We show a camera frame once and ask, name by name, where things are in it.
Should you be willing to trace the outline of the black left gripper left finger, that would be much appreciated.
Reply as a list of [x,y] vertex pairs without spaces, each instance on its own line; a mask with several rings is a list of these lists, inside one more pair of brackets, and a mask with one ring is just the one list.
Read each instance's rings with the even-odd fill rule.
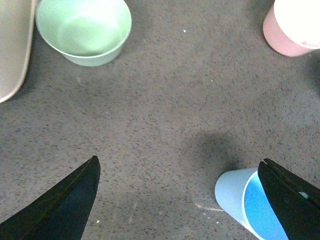
[[0,224],[2,240],[80,240],[101,175],[97,156]]

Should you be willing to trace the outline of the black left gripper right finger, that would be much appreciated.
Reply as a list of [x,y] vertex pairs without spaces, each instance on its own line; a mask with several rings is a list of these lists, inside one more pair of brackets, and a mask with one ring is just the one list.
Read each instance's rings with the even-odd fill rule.
[[320,189],[265,158],[257,171],[266,198],[290,240],[320,238]]

